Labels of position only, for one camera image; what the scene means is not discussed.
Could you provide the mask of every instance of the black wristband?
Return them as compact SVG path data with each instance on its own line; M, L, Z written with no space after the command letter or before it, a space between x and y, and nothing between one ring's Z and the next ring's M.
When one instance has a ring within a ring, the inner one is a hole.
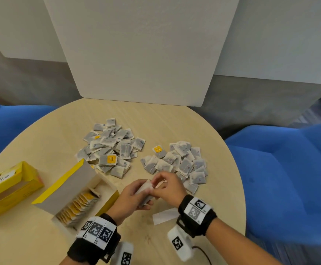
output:
M202 200L197 199L197 202L200 202L202 204L202 207L198 207L196 204L191 205L193 210L198 211L199 214L202 214L203 220L200 222L200 224L194 219L189 217L186 213L184 213L186 207L189 205L190 201L193 200L194 197L190 194L186 195L184 199L182 200L178 212L180 216L178 217L176 223L192 238L198 235L206 235L207 229L210 226L211 222L217 218L216 213L209 209L208 211L201 212L202 209L204 209L205 206L207 206Z
M109 215L104 213L101 214L100 217L117 226L116 222ZM99 259L108 263L120 239L121 236L117 233L117 228L109 239L105 249L101 249L83 238L77 238L68 250L67 256L76 262L88 262L90 265L95 265Z

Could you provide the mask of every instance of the white paper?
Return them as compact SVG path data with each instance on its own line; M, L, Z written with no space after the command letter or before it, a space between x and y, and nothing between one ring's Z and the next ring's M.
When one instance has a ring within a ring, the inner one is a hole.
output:
M179 216L179 212L177 208L171 208L156 214L152 215L153 222L155 225L166 222L168 220L177 218Z

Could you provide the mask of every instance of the pile of tea bags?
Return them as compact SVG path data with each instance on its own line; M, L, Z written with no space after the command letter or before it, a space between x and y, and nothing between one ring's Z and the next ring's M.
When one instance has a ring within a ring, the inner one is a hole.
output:
M144 169L154 174L158 171L176 173L184 187L192 194L198 189L199 184L206 183L206 162L202 159L199 147L191 147L187 141L178 141L169 144L169 151L161 145L152 148L154 156L141 159Z
M99 197L96 193L84 191L80 193L70 205L65 206L56 217L62 224L71 227L83 217L98 199Z
M85 159L95 169L118 178L123 178L131 166L129 161L137 157L146 142L135 138L130 128L122 129L115 118L106 120L106 124L95 124L83 140L88 144L75 155L77 160Z

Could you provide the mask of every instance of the hand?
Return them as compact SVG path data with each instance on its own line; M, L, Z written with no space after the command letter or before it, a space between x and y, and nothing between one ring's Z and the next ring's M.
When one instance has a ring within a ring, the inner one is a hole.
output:
M185 195L187 195L181 179L176 174L162 171L154 176L151 183L153 187L156 187L158 183L163 180L167 180L167 182L163 182L156 189L151 189L150 195L156 198L162 198L168 204L178 208Z
M137 190L146 182L146 179L139 179L127 185L121 192L119 198L113 206L107 211L107 214L113 218L119 226L127 217L131 216L135 210L150 210L153 201L149 201L141 208L138 205L149 195L150 189L146 189L135 195Z

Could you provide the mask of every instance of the cardboard box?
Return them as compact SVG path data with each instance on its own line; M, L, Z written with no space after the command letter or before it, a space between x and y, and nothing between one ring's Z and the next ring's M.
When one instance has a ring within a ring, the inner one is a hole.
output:
M37 170L25 161L0 173L0 215L43 186Z
M101 197L73 227L66 227L58 220L56 215L71 204L72 200L81 192L89 189L99 193ZM81 229L88 218L99 216L108 211L118 197L119 192L116 187L82 159L32 204L52 214L53 223L65 233L69 241L72 241L75 239L77 231Z

